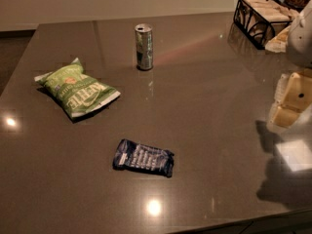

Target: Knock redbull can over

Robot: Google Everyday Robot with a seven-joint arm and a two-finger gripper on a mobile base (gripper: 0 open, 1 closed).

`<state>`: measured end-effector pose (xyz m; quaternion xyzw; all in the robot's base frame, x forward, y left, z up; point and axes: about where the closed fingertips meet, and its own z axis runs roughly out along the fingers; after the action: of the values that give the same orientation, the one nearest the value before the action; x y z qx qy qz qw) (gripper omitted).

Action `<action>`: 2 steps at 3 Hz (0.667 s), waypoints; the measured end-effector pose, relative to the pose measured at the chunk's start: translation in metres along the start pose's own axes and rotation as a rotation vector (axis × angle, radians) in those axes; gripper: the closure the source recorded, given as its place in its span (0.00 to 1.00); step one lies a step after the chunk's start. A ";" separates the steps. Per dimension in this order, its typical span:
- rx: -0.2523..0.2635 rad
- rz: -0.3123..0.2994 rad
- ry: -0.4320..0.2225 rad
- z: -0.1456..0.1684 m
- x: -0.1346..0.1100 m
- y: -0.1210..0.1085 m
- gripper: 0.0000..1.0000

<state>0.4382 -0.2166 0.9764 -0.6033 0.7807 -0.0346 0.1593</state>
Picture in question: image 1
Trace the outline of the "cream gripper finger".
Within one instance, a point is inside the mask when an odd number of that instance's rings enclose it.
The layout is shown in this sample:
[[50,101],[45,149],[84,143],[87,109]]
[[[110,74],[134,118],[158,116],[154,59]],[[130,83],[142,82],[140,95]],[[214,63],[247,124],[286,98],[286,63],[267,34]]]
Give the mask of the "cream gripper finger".
[[312,103],[312,70],[282,74],[269,113],[269,122],[289,128]]

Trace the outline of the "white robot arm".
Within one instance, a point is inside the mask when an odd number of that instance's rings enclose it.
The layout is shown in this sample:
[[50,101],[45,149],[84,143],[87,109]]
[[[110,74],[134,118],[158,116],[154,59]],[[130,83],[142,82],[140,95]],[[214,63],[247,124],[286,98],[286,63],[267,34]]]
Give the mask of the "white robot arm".
[[312,103],[312,0],[292,22],[286,54],[301,70],[279,79],[269,113],[271,128],[289,128]]

